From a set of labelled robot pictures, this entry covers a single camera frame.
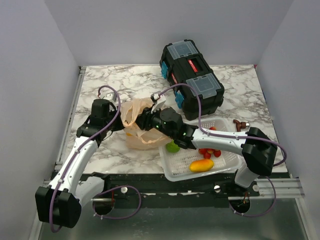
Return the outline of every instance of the lime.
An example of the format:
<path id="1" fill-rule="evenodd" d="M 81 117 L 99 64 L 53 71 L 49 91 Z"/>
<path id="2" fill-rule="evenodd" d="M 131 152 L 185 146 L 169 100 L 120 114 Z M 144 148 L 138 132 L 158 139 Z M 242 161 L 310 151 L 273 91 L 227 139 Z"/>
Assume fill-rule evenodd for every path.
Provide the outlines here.
<path id="1" fill-rule="evenodd" d="M 177 144 L 175 144 L 173 140 L 166 144 L 165 148 L 169 153 L 177 153 L 180 150 L 180 147 Z"/>

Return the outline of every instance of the white marble surface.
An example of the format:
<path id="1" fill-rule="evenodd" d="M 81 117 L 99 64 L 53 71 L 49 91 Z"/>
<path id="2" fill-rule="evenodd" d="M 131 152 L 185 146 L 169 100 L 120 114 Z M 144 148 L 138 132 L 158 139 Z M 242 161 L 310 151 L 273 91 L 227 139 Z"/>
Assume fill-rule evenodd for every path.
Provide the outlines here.
<path id="1" fill-rule="evenodd" d="M 249 122 L 252 127 L 260 128 L 272 140 L 277 140 L 271 116 L 267 109 L 263 93 L 253 65 L 211 66 L 217 78 L 224 85 L 224 102 L 215 114 L 227 119 L 232 129 L 233 119 Z M 134 98 L 146 98 L 152 93 L 164 90 L 169 86 L 161 76 L 157 65 L 124 65 L 124 66 L 89 66 L 86 68 L 76 113 L 71 127 L 71 134 L 64 158 L 70 153 L 80 127 L 91 113 L 91 105 L 97 98 L 98 88 L 110 85 L 118 90 L 121 101 Z M 166 106 L 173 107 L 178 113 L 172 91 L 166 94 Z M 85 173 L 163 173 L 158 149 L 128 149 L 124 131 L 114 132 L 100 145 L 86 166 Z M 282 159 L 280 150 L 275 162 Z M 284 164 L 273 168 L 274 172 L 287 172 Z"/>

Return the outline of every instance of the white enclosure wall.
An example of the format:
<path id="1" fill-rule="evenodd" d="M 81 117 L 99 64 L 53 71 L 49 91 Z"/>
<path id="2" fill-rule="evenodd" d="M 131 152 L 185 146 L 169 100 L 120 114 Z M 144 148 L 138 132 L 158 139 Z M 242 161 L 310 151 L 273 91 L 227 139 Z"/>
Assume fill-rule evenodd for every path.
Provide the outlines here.
<path id="1" fill-rule="evenodd" d="M 299 176 L 320 236 L 320 1 L 295 0 L 257 74 L 287 166 Z"/>
<path id="2" fill-rule="evenodd" d="M 193 39 L 209 64 L 256 64 L 293 0 L 45 0 L 79 65 L 158 64 Z"/>
<path id="3" fill-rule="evenodd" d="M 43 0 L 0 1 L 0 239 L 26 240 L 79 68 Z"/>

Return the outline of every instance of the orange plastic bag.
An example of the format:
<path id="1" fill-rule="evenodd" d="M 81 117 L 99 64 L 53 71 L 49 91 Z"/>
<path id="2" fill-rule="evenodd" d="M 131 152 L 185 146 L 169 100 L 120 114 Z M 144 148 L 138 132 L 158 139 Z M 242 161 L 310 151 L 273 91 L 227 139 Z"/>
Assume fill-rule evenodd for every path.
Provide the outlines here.
<path id="1" fill-rule="evenodd" d="M 150 108 L 152 100 L 137 98 L 124 102 L 121 105 L 121 120 L 126 132 L 126 146 L 130 149 L 147 150 L 157 148 L 171 142 L 171 139 L 152 128 L 149 131 L 141 130 L 135 123 L 139 114 L 144 108 Z"/>

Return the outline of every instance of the toolbox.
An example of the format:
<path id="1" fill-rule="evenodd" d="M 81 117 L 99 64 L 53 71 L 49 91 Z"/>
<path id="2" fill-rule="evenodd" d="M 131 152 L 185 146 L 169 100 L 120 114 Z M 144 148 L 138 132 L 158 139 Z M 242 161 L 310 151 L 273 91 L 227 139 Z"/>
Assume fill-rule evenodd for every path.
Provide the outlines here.
<path id="1" fill-rule="evenodd" d="M 166 45 L 160 60 L 161 75 L 170 85 L 188 84 L 201 101 L 201 115 L 213 114 L 224 101 L 224 86 L 209 67 L 194 41 L 183 40 Z M 187 86 L 173 89 L 175 101 L 187 120 L 199 115 L 196 95 Z"/>

